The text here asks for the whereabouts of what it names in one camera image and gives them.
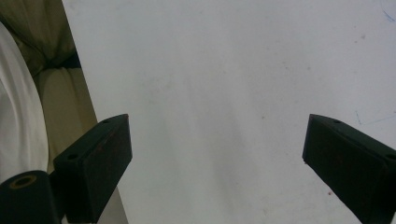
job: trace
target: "cloth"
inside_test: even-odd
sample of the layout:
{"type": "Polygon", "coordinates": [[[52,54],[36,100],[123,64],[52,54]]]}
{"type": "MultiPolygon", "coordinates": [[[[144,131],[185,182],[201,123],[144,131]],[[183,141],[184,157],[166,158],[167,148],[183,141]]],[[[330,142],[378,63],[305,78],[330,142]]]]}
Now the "cloth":
{"type": "Polygon", "coordinates": [[[76,52],[61,0],[2,0],[0,21],[13,35],[33,77],[76,52]]]}
{"type": "Polygon", "coordinates": [[[40,99],[21,52],[0,23],[0,182],[47,170],[48,139],[40,99]]]}

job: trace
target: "screw hole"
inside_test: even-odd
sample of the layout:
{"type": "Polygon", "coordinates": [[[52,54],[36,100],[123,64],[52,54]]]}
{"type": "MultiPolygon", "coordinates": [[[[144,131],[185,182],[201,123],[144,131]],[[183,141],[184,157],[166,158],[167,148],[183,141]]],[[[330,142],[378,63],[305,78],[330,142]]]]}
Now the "screw hole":
{"type": "Polygon", "coordinates": [[[26,175],[21,178],[14,180],[9,187],[11,189],[22,189],[33,184],[37,180],[37,176],[35,175],[26,175]]]}
{"type": "Polygon", "coordinates": [[[386,155],[386,157],[391,159],[391,160],[395,160],[396,161],[396,155],[388,154],[388,155],[386,155]]]}
{"type": "Polygon", "coordinates": [[[69,155],[68,157],[67,157],[67,159],[68,160],[74,160],[75,158],[77,158],[78,157],[78,154],[71,154],[71,155],[69,155]]]}

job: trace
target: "white fabric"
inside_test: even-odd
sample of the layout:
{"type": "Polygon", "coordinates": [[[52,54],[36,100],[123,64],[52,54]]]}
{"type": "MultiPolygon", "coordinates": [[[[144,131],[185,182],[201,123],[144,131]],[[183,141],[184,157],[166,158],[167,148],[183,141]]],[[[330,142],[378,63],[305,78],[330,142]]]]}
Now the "white fabric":
{"type": "Polygon", "coordinates": [[[47,170],[48,139],[35,83],[14,39],[0,23],[0,182],[47,170]]]}

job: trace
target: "beige fabric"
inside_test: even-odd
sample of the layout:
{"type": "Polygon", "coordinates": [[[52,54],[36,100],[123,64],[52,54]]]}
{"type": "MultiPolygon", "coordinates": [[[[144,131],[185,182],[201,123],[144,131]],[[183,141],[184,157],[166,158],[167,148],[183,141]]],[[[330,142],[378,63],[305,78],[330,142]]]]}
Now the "beige fabric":
{"type": "Polygon", "coordinates": [[[35,77],[52,160],[96,124],[87,84],[80,68],[48,69],[35,77]]]}
{"type": "Polygon", "coordinates": [[[61,0],[1,0],[0,21],[13,35],[33,77],[76,52],[61,0]]]}

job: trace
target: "white table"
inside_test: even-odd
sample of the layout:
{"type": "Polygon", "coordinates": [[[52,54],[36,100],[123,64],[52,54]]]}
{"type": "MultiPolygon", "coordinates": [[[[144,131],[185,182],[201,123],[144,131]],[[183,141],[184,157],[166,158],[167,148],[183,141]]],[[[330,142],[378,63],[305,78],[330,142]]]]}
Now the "white table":
{"type": "Polygon", "coordinates": [[[64,0],[99,119],[131,116],[130,223],[359,223],[308,115],[396,148],[391,1],[64,0]]]}

